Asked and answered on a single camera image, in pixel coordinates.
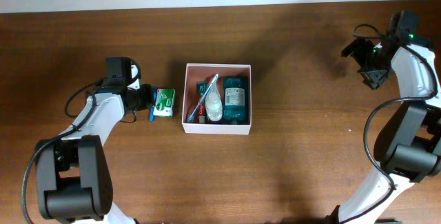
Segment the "clear foam soap pump bottle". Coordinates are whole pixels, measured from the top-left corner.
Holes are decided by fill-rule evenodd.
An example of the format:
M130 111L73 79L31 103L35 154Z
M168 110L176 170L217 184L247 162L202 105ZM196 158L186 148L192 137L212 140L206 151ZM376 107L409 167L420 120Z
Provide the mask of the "clear foam soap pump bottle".
M223 116L223 104L216 83L210 84L209 92L205 97L205 109L207 118L212 122L218 122Z

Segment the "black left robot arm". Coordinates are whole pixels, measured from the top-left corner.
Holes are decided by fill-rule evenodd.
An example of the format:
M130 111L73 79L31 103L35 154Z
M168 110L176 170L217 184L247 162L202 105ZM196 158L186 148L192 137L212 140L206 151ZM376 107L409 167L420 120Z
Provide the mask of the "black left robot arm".
M128 113L154 103L148 84L99 87L68 129L35 147L37 198L43 218L60 223L136 223L113 200L103 146Z

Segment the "teal Listerine mouthwash bottle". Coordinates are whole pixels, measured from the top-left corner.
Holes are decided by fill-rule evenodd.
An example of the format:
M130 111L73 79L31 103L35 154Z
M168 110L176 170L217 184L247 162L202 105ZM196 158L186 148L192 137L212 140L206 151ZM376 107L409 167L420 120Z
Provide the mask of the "teal Listerine mouthwash bottle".
M223 118L232 125L243 124L248 120L248 78L225 77L223 80L224 107Z

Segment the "green Colgate toothpaste tube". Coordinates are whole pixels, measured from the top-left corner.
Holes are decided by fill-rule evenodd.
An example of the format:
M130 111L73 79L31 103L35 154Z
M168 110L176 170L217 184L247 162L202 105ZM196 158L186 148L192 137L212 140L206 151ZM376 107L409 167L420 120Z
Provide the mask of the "green Colgate toothpaste tube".
M201 99L204 93L206 92L207 83L205 81L199 81L196 84L197 90L198 90L198 99ZM198 107L198 123L199 124L205 124L205 104L201 103Z

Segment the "pink box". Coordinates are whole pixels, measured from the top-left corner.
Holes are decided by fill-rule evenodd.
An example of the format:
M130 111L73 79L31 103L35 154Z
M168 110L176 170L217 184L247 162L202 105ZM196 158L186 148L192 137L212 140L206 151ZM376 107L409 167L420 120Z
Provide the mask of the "pink box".
M242 76L247 78L246 104L248 118L243 124L226 123L199 123L195 115L193 123L187 122L187 116L194 110L198 102L196 83L209 81L215 74L219 75L218 88L223 99L223 84L221 80L227 76ZM181 123L185 133L188 134L236 134L248 135L252 126L252 67L241 64L213 64L213 63L188 63L185 68Z

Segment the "blue white toothbrush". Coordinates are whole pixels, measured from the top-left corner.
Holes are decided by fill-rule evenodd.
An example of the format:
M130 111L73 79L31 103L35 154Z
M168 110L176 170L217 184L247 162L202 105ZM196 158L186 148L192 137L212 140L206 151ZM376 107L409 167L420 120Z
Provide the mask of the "blue white toothbrush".
M187 115L187 118L186 118L187 123L192 123L194 121L194 117L195 117L196 113L198 112L199 107L204 103L206 96L208 95L209 91L211 90L213 84L217 82L218 78L219 78L219 74L215 74L212 77L211 81L207 85L206 91L200 97L198 103L196 104L196 107L194 108L194 110L190 114Z

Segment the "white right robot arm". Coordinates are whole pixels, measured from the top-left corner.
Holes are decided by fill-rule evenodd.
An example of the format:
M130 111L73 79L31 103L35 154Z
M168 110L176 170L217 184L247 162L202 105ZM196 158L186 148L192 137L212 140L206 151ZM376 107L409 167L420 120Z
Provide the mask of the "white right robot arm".
M363 146L373 167L327 223L379 223L405 190L440 173L440 82L433 43L416 34L419 16L393 14L385 33L355 34L342 57L352 57L365 85L378 89L391 74L400 98L376 107L366 120Z

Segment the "green Dettol soap bar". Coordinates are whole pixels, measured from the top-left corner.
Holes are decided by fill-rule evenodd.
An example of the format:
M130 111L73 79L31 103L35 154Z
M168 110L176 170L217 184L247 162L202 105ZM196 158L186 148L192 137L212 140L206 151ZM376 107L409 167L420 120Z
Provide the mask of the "green Dettol soap bar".
M153 116L167 118L173 117L175 96L175 89L157 88Z

